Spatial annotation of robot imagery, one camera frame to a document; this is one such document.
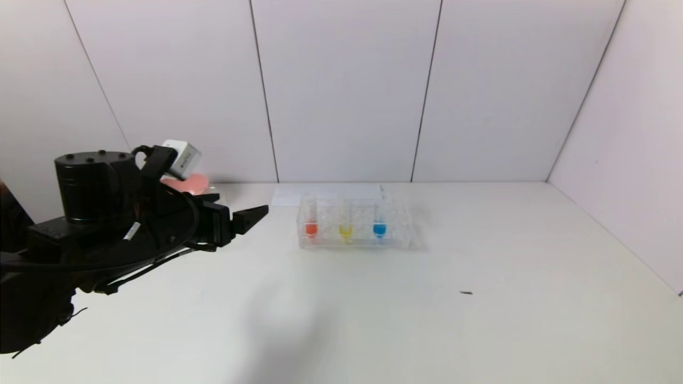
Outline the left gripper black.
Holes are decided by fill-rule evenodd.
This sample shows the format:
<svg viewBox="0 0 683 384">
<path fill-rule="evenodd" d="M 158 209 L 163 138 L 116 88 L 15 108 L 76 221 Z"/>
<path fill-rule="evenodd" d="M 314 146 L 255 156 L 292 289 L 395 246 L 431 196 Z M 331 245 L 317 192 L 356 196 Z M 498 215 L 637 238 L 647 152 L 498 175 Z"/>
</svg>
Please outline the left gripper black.
<svg viewBox="0 0 683 384">
<path fill-rule="evenodd" d="M 234 234 L 244 235 L 269 213 L 269 206 L 232 212 L 218 204 L 219 194 L 191 195 L 168 186 L 158 188 L 157 214 L 163 239 L 169 245 L 197 251 L 215 251 L 229 244 Z"/>
</svg>

